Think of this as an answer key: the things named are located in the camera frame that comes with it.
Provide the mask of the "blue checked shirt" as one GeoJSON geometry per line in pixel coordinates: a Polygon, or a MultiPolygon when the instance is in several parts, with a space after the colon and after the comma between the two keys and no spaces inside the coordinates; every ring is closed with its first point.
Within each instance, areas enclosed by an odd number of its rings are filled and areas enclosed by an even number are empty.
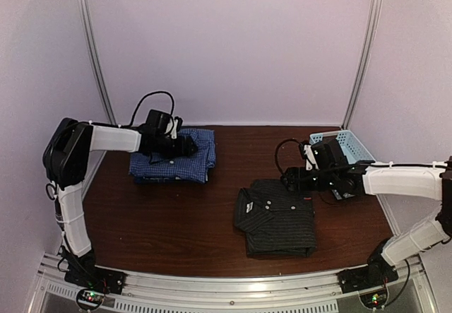
{"type": "Polygon", "coordinates": [[[129,174],[132,177],[208,178],[209,170],[216,164],[215,132],[212,129],[183,128],[178,134],[190,135],[198,146],[198,152],[190,157],[172,159],[157,153],[151,157],[132,153],[129,174]]]}

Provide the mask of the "black pinstriped long sleeve shirt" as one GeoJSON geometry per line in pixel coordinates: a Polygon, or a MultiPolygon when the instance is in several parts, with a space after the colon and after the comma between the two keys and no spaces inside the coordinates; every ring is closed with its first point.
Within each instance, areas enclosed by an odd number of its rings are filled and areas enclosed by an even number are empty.
{"type": "Polygon", "coordinates": [[[276,179],[241,188],[233,224],[246,236],[248,256],[308,257],[317,248],[314,205],[309,191],[288,191],[276,179]]]}

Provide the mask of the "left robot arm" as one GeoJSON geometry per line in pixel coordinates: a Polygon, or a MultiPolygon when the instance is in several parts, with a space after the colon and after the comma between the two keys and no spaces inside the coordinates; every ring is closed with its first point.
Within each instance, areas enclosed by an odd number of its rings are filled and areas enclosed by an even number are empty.
{"type": "Polygon", "coordinates": [[[55,202],[55,216],[68,252],[70,271],[87,288],[102,280],[95,267],[95,253],[88,237],[83,211],[83,181],[94,151],[157,153],[164,158],[190,157],[198,146],[188,135],[181,136],[182,119],[151,110],[145,123],[126,126],[80,122],[64,118],[48,143],[42,162],[55,202]]]}

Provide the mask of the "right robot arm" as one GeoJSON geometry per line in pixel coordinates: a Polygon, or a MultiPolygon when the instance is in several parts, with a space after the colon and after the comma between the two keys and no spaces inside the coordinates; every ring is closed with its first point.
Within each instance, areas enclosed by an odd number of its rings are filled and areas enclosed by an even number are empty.
{"type": "Polygon", "coordinates": [[[398,279],[396,266],[451,241],[451,161],[380,162],[349,159],[336,138],[298,144],[301,167],[280,169],[290,191],[335,191],[341,198],[376,196],[432,201],[432,212],[381,241],[364,266],[338,273],[344,293],[383,286],[398,279]]]}

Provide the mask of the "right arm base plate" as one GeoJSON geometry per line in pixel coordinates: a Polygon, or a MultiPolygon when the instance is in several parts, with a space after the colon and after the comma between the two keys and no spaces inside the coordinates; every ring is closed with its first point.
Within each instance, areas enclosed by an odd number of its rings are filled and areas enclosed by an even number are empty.
{"type": "Polygon", "coordinates": [[[343,294],[358,292],[365,308],[377,310],[389,303],[388,284],[398,280],[398,273],[391,267],[363,266],[340,271],[337,277],[343,294]]]}

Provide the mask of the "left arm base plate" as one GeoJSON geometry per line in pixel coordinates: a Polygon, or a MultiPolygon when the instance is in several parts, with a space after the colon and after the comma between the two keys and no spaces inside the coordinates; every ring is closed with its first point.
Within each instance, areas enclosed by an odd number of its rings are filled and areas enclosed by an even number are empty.
{"type": "Polygon", "coordinates": [[[68,270],[64,280],[80,287],[77,290],[76,304],[85,311],[93,311],[100,308],[106,296],[122,294],[126,280],[126,274],[121,271],[113,271],[106,268],[96,268],[97,277],[80,274],[75,270],[68,270]]]}

